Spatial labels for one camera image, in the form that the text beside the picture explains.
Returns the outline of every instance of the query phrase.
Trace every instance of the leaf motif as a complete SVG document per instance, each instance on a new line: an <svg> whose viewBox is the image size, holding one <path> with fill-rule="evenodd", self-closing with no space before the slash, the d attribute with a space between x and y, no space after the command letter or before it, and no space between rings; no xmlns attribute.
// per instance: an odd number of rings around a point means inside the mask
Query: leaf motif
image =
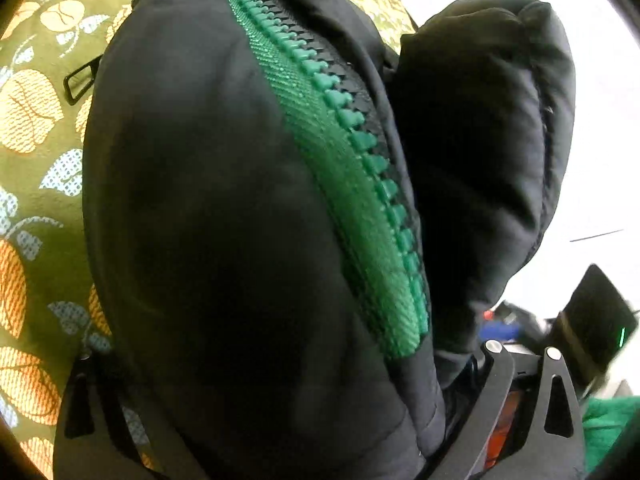
<svg viewBox="0 0 640 480"><path fill-rule="evenodd" d="M111 343L105 336L98 332L91 332L87 338L89 348L92 348L100 354L108 354L111 352Z"/></svg>
<svg viewBox="0 0 640 480"><path fill-rule="evenodd" d="M11 227L11 218L18 212L18 199L0 186L0 236L4 236Z"/></svg>
<svg viewBox="0 0 640 480"><path fill-rule="evenodd" d="M0 348L0 389L17 410L33 422L54 426L62 399L36 356L5 346Z"/></svg>
<svg viewBox="0 0 640 480"><path fill-rule="evenodd" d="M37 70L20 70L0 90L0 142L30 153L64 117L53 85Z"/></svg>
<svg viewBox="0 0 640 480"><path fill-rule="evenodd" d="M24 20L27 20L28 18L33 16L33 13L39 8L40 4L37 4L36 2L23 2L14 16L11 18L11 21L4 31L2 38L0 38L0 41L6 40L10 35L12 35L14 33L15 27L20 25Z"/></svg>
<svg viewBox="0 0 640 480"><path fill-rule="evenodd" d="M2 88L2 86L4 86L4 83L6 83L7 81L9 81L9 78L14 74L14 71L11 70L9 67L7 66L3 66L2 68L0 68L0 88Z"/></svg>
<svg viewBox="0 0 640 480"><path fill-rule="evenodd" d="M0 396L0 416L4 418L10 429L18 426L18 414L15 413L14 407L4 400L3 396Z"/></svg>
<svg viewBox="0 0 640 480"><path fill-rule="evenodd" d="M156 470L156 466L154 465L154 462L151 460L151 457L148 454L141 452L140 460L142 460L142 465L147 469Z"/></svg>
<svg viewBox="0 0 640 480"><path fill-rule="evenodd" d="M37 236L31 235L27 231L20 231L15 240L22 251L22 256L27 260L32 262L38 256L38 252L42 247L42 240Z"/></svg>
<svg viewBox="0 0 640 480"><path fill-rule="evenodd" d="M85 33L91 34L106 19L108 19L108 15L106 14L94 14L82 20L78 27L84 30Z"/></svg>
<svg viewBox="0 0 640 480"><path fill-rule="evenodd" d="M28 63L33 59L33 47L25 48L18 56L15 58L16 65L20 65L22 63Z"/></svg>
<svg viewBox="0 0 640 480"><path fill-rule="evenodd" d="M46 438L34 436L20 447L40 472L49 480L53 480L53 444Z"/></svg>
<svg viewBox="0 0 640 480"><path fill-rule="evenodd" d="M129 428L133 443L137 446L146 446L146 444L149 444L149 437L146 434L145 427L142 425L140 416L127 406L122 407L122 414Z"/></svg>
<svg viewBox="0 0 640 480"><path fill-rule="evenodd" d="M11 66L13 67L13 65L16 63L17 59L20 58L22 61L20 62L24 62L23 60L25 59L25 56L29 56L29 54L25 54L25 52L28 50L28 48L24 48L33 38L35 38L37 36L37 34L31 34L26 40L24 40L17 48L17 50L15 51L14 54L14 58L12 59L11 62ZM31 59L33 59L33 47L31 48Z"/></svg>
<svg viewBox="0 0 640 480"><path fill-rule="evenodd" d="M42 24L53 32L65 32L80 23L84 16L84 4L77 0L63 0L52 5L40 15Z"/></svg>
<svg viewBox="0 0 640 480"><path fill-rule="evenodd" d="M27 282L20 256L6 240L0 240L0 324L20 337L27 309Z"/></svg>
<svg viewBox="0 0 640 480"><path fill-rule="evenodd" d="M69 150L58 157L40 183L40 189L55 189L67 196L82 193L82 150Z"/></svg>
<svg viewBox="0 0 640 480"><path fill-rule="evenodd" d="M118 13L116 14L116 17L113 19L113 23L111 23L111 25L109 25L109 28L107 29L107 37L106 37L107 44L111 42L111 40L116 34L116 31L124 23L124 20L126 20L127 17L131 14L131 11L132 11L132 7L131 5L128 5L128 4L123 5L122 8L118 11Z"/></svg>
<svg viewBox="0 0 640 480"><path fill-rule="evenodd" d="M69 32L60 32L60 34L56 35L56 41L58 42L58 44L64 45L71 41L75 36L76 33L72 30L70 30Z"/></svg>
<svg viewBox="0 0 640 480"><path fill-rule="evenodd" d="M80 142L84 142L86 122L89 118L89 110L91 109L91 102L93 99L94 96L90 95L78 110L78 116L76 117L76 132L80 134Z"/></svg>
<svg viewBox="0 0 640 480"><path fill-rule="evenodd" d="M47 308L58 318L62 330L69 335L84 330L91 319L83 306L71 301L55 301L49 303Z"/></svg>
<svg viewBox="0 0 640 480"><path fill-rule="evenodd" d="M76 46L76 44L78 43L78 38L80 37L80 30L78 28L76 28L76 30L74 31L74 38L73 41L71 43L71 45L69 46L68 49L66 49L62 54L60 54L60 56L58 57L65 57L69 52L71 52L74 47Z"/></svg>
<svg viewBox="0 0 640 480"><path fill-rule="evenodd" d="M95 290L95 285L91 286L89 290L89 314L91 320L94 322L95 327L106 336L111 336L111 328L107 323L106 317L104 317L104 311L100 305L100 299L98 293Z"/></svg>

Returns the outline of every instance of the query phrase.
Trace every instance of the black plastic buckle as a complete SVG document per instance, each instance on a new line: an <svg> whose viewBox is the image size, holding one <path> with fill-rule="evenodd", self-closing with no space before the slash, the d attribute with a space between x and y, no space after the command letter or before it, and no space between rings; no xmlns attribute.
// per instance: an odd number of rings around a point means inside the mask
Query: black plastic buckle
<svg viewBox="0 0 640 480"><path fill-rule="evenodd" d="M88 89L91 88L91 86L94 84L95 75L98 72L98 67L100 66L101 59L102 59L102 55L95 57L89 63L85 63L80 68L78 68L77 70L74 70L71 74L65 77L65 80L63 83L65 87L65 99L66 99L66 102L68 102L70 105L72 106L75 105L82 98L82 96L87 93ZM81 91L78 92L78 95L74 96L71 92L69 81L71 80L71 78L73 78L74 76L82 72L82 70L86 69L87 67L91 69L91 79L86 85L84 85Z"/></svg>

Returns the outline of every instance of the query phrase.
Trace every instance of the black fabric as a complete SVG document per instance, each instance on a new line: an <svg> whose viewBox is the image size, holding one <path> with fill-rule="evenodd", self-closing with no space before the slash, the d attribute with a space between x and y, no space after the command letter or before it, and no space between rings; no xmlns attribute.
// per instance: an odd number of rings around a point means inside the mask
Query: black fabric
<svg viewBox="0 0 640 480"><path fill-rule="evenodd" d="M347 0L283 1L364 81L419 229L416 186L435 340L383 361L226 0L135 0L103 57L84 144L92 273L132 380L212 478L410 480L445 432L434 344L448 384L555 208L568 48L535 0L457 2L399 59Z"/></svg>
<svg viewBox="0 0 640 480"><path fill-rule="evenodd" d="M83 177L116 348L207 471L417 475L412 419L226 0L137 1L100 64Z"/></svg>
<svg viewBox="0 0 640 480"><path fill-rule="evenodd" d="M571 146L574 65L549 4L459 0L402 38L389 95L422 216L446 387L481 313L551 222Z"/></svg>

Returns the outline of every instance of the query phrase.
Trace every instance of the zipper teeth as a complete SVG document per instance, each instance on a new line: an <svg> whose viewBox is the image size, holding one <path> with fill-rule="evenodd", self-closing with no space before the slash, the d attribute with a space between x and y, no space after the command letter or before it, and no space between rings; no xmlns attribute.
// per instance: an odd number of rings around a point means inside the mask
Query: zipper teeth
<svg viewBox="0 0 640 480"><path fill-rule="evenodd" d="M313 86L324 93L325 104L335 111L338 123L350 136L350 143L358 153L364 170L376 183L376 194L394 232L396 246L402 254L404 269L410 279L420 334L427 333L427 299L422 262L415 250L415 236L406 227L406 208L396 200L398 184L391 178L383 177L390 167L390 161L372 152L378 144L378 138L364 128L368 107L357 99L357 85L348 79L346 70L316 41L314 35L297 25L275 0L237 1L265 36L293 59L300 71L311 79Z"/></svg>

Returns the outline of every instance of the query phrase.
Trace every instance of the red object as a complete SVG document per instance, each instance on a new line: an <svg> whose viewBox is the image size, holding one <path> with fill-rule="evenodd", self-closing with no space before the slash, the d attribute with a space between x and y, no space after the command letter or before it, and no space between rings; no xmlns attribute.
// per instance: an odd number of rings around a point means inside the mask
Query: red object
<svg viewBox="0 0 640 480"><path fill-rule="evenodd" d="M498 417L498 423L495 425L494 432L491 434L487 444L485 469L493 467L498 461L521 399L522 392L514 391L507 395L507 400L505 400L500 417Z"/></svg>

